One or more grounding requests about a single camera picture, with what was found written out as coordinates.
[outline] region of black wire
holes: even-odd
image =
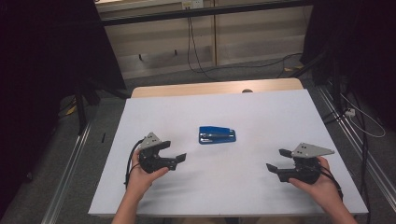
[[[322,120],[325,120],[326,118],[328,118],[330,115],[332,115],[335,111],[333,110],[332,112],[330,112],[329,114],[321,117]]]
[[[360,124],[361,128],[364,130],[363,134],[363,141],[362,141],[362,145],[361,145],[361,187],[359,190],[359,193],[361,194],[361,196],[365,198],[366,200],[366,206],[367,206],[367,210],[368,210],[368,214],[367,214],[367,219],[366,219],[366,223],[370,224],[371,222],[371,205],[370,205],[370,198],[369,198],[369,193],[368,193],[368,189],[367,189],[367,183],[366,183],[366,173],[367,173],[367,161],[368,161],[368,153],[369,153],[369,148],[368,148],[368,138],[367,138],[367,134],[366,134],[366,124],[365,124],[365,120],[364,120],[364,115],[361,112],[361,104],[358,100],[358,97],[356,96],[354,91],[351,91],[352,96],[356,102],[356,106],[360,111],[360,115],[361,115],[361,120],[359,119],[358,116],[356,116],[358,123]]]
[[[317,172],[321,175],[328,177],[334,183],[335,187],[337,188],[338,195],[340,196],[341,201],[343,201],[344,194],[343,194],[343,191],[341,190],[341,186],[340,186],[340,184],[338,184],[338,181],[334,178],[334,176],[332,175],[332,172],[329,169],[327,169],[326,167],[320,166],[320,169],[324,169],[328,172],[328,174],[327,174],[321,170],[316,169],[315,167],[310,167],[310,166],[306,165],[305,168],[308,168],[309,170],[312,170],[314,172]]]
[[[306,15],[305,15],[305,7],[303,7],[303,14],[304,14],[305,26],[308,26],[308,22],[306,21]]]
[[[134,155],[134,151],[136,150],[137,146],[139,146],[143,142],[143,140],[144,139],[141,139],[141,140],[137,141],[136,144],[134,144],[134,147],[132,148],[131,154],[129,155],[128,164],[126,165],[126,173],[125,173],[125,183],[124,183],[125,188],[128,187],[129,174],[131,173],[132,169],[134,169],[136,167],[136,165],[139,164],[138,163],[138,164],[134,165],[131,170],[129,169],[131,167],[131,161],[132,161],[132,156]]]
[[[197,51],[196,51],[196,46],[195,46],[195,40],[194,40],[194,34],[193,34],[193,28],[192,28],[192,21],[191,21],[191,18],[188,18],[188,22],[189,22],[189,48],[188,48],[188,53],[187,53],[187,61],[188,61],[188,64],[189,64],[189,68],[190,68],[190,70],[191,70],[192,72],[194,72],[194,73],[204,73],[204,75],[205,75],[207,78],[212,79],[212,80],[215,80],[215,81],[219,81],[219,80],[217,80],[217,79],[215,79],[215,78],[213,78],[213,77],[208,76],[208,75],[207,75],[208,72],[211,72],[211,71],[214,71],[214,70],[219,70],[219,69],[227,69],[227,68],[261,68],[261,67],[271,66],[271,65],[274,65],[274,64],[277,64],[277,63],[283,63],[283,68],[282,68],[282,72],[283,72],[283,70],[284,70],[284,68],[285,68],[284,62],[285,62],[286,59],[288,59],[288,58],[290,58],[290,57],[292,57],[292,56],[302,55],[302,53],[289,54],[289,55],[286,55],[283,59],[281,59],[281,60],[279,60],[279,61],[276,61],[276,62],[274,62],[274,63],[262,64],[262,65],[233,65],[233,66],[226,66],[226,67],[214,67],[214,68],[209,68],[209,69],[204,70],[204,69],[202,68],[201,64],[200,64],[200,61],[199,61],[199,58],[198,58],[198,53],[197,53]],[[192,40],[192,44],[194,45],[195,57],[196,57],[196,59],[197,59],[198,65],[199,65],[199,67],[200,67],[199,70],[195,70],[195,69],[193,69],[193,68],[191,67],[191,62],[190,62],[190,49],[191,49],[190,42],[191,42],[191,40]]]
[[[285,60],[287,60],[288,58],[291,58],[292,56],[296,56],[296,55],[301,55],[302,53],[295,53],[295,54],[289,54],[286,55],[285,57],[283,57],[282,59],[282,71],[280,71],[279,75],[277,75],[276,78],[280,78],[280,76],[282,76],[283,72],[285,71]]]
[[[204,71],[204,69],[202,68],[201,63],[200,63],[199,58],[198,58],[197,48],[196,48],[196,46],[195,46],[194,32],[193,32],[193,29],[192,29],[192,21],[191,21],[191,18],[190,18],[190,17],[188,17],[187,20],[188,20],[188,22],[189,22],[189,49],[188,49],[188,51],[187,51],[187,61],[188,61],[188,63],[189,63],[189,67],[190,67],[191,71],[196,72],[194,69],[192,69],[191,63],[190,63],[190,42],[191,42],[191,37],[192,37],[192,44],[194,45],[195,57],[196,57],[196,59],[197,59],[199,68],[200,68],[200,70],[201,70],[201,72],[198,72],[198,73],[204,73],[204,75],[205,75],[207,78],[209,78],[209,79],[211,79],[211,80],[213,80],[213,81],[219,81],[219,80],[217,80],[217,79],[215,79],[215,78],[213,78],[213,77],[208,76],[207,73],[206,73],[206,72]]]
[[[342,114],[340,114],[340,115],[338,115],[336,118],[334,118],[334,119],[331,119],[331,120],[328,120],[328,121],[323,121],[323,123],[326,125],[326,124],[330,124],[330,123],[333,123],[333,122],[335,122],[336,120],[339,120],[340,118],[342,118],[344,115],[345,115],[345,113],[347,112],[347,109],[345,108],[344,110],[343,110],[343,113]]]

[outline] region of hand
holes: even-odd
[[[321,166],[330,170],[326,159],[318,157],[318,160]],[[329,172],[325,169],[322,169],[322,171],[329,175]],[[294,178],[289,179],[289,182],[298,189],[307,192],[323,209],[329,205],[342,202],[334,183],[325,175],[320,175],[317,182],[312,185]]]
[[[326,159],[318,157],[318,160],[321,166],[330,171],[330,166]],[[322,169],[322,171],[330,175],[326,169]],[[329,177],[320,175],[317,182],[312,185],[294,178],[290,178],[289,182],[296,188],[307,192],[330,215],[332,223],[356,223],[356,220],[344,206],[338,194],[337,187]]]
[[[127,191],[134,193],[138,201],[143,198],[143,195],[149,189],[154,180],[165,175],[169,171],[167,167],[163,167],[151,174],[146,173],[146,171],[144,171],[139,165],[139,151],[140,150],[136,150],[132,156],[132,167],[134,168],[130,173],[127,188]]]
[[[169,169],[162,169],[151,174],[146,173],[139,165],[139,150],[132,156],[132,171],[129,175],[128,188],[122,198],[119,209],[113,218],[112,223],[134,223],[136,219],[137,204],[143,198],[145,192],[149,189],[152,182],[165,175]]]

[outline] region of table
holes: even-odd
[[[239,94],[245,89],[253,93]],[[198,127],[208,124],[235,129],[237,141],[199,145]],[[187,152],[187,159],[151,186],[139,204],[140,216],[323,214],[308,195],[280,183],[265,167],[268,162],[290,168],[292,161],[277,150],[294,150],[300,142],[336,151],[327,159],[343,188],[346,207],[353,214],[367,212],[308,92],[298,79],[279,79],[137,88],[121,117],[91,215],[115,214],[125,191],[122,182],[130,149],[149,132],[172,141],[171,147],[160,152],[162,157]]]

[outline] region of wrist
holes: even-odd
[[[126,190],[124,197],[133,204],[138,204],[143,198],[143,194],[135,192],[133,190]]]
[[[333,204],[331,207],[323,208],[323,210],[330,216],[333,224],[356,223],[355,218],[343,203]]]

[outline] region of stapler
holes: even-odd
[[[235,130],[214,126],[202,126],[199,128],[198,142],[202,145],[235,141]]]

